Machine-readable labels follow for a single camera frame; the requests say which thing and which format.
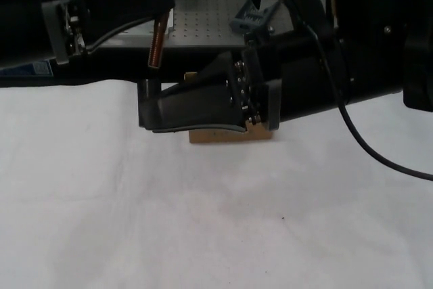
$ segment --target gray plastic part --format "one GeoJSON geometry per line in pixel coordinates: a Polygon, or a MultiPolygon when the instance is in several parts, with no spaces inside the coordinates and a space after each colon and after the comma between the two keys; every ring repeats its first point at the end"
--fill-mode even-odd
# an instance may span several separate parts
{"type": "Polygon", "coordinates": [[[247,0],[236,17],[230,22],[231,30],[234,33],[244,35],[266,25],[271,20],[278,5],[279,2],[274,3],[260,12],[255,8],[251,0],[247,0]]]}

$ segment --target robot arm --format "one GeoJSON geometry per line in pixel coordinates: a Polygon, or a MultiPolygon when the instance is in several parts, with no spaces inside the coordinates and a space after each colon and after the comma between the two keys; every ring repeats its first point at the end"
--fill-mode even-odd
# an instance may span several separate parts
{"type": "Polygon", "coordinates": [[[0,67],[92,53],[170,11],[174,0],[0,0],[0,67]]]}
{"type": "MultiPolygon", "coordinates": [[[[260,7],[268,0],[253,1],[260,7]]],[[[274,130],[280,122],[335,108],[323,59],[306,26],[317,34],[346,104],[400,91],[419,68],[419,78],[405,85],[405,103],[431,107],[433,93],[426,84],[431,0],[336,0],[336,6],[327,6],[336,7],[334,13],[326,13],[320,0],[280,1],[291,14],[292,32],[271,37],[267,30],[256,30],[239,58],[224,53],[193,79],[165,91],[159,92],[155,80],[139,83],[141,126],[155,132],[245,131],[246,121],[260,121],[274,130]],[[415,10],[416,3],[424,14],[415,10]],[[330,19],[334,16],[338,28],[330,19]],[[423,24],[415,23],[420,18],[423,24]],[[420,42],[410,41],[413,26],[421,28],[420,42]],[[408,58],[412,51],[420,55],[408,58]]]]}

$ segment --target screw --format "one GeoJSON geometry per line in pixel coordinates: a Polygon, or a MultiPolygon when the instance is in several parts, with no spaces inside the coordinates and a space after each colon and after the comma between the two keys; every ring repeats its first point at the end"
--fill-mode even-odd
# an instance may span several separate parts
{"type": "Polygon", "coordinates": [[[170,13],[166,12],[155,19],[154,36],[152,38],[152,46],[149,52],[148,66],[150,68],[159,69],[161,66],[162,50],[164,48],[164,34],[167,29],[168,17],[170,13]]]}

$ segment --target white fabric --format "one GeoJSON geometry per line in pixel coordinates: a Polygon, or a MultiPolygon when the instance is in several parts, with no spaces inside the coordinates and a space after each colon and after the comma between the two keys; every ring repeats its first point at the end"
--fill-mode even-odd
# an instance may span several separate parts
{"type": "MultiPolygon", "coordinates": [[[[433,172],[433,114],[350,113],[433,172]]],[[[259,143],[137,126],[132,83],[0,89],[0,288],[433,288],[433,183],[337,111],[259,143]]]]}

